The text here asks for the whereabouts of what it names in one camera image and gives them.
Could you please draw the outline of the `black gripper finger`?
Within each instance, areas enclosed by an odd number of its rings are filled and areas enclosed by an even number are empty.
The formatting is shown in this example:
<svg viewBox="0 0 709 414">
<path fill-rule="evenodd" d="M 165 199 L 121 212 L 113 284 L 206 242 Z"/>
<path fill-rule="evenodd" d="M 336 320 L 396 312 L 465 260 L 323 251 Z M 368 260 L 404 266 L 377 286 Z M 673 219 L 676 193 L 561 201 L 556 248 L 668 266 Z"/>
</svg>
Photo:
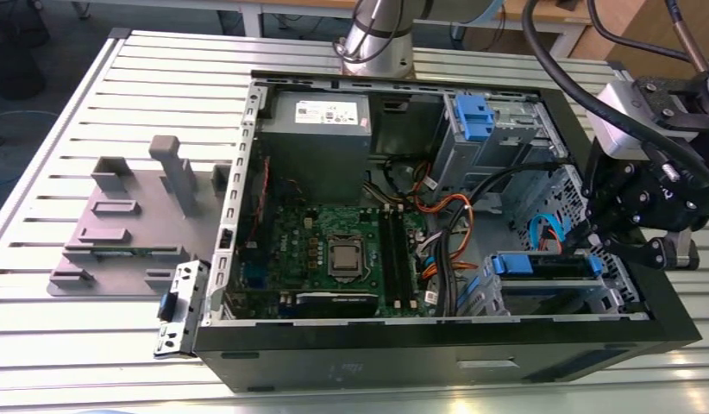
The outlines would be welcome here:
<svg viewBox="0 0 709 414">
<path fill-rule="evenodd" d="M 692 230 L 668 232 L 643 244 L 629 244 L 615 236 L 605 239 L 605 251 L 625 262 L 640 264 L 657 270 L 697 270 L 700 254 L 692 239 Z"/>
<path fill-rule="evenodd" d="M 628 236 L 639 228 L 639 163 L 649 163 L 655 171 L 653 161 L 616 159 L 605 153 L 600 140 L 593 141 L 581 187 L 581 195 L 588 200 L 585 221 L 565 236 L 566 251 L 592 246 L 592 237 L 597 238 L 597 245 L 603 249 L 609 236 L 621 242 L 637 244 L 629 241 Z"/>
</svg>

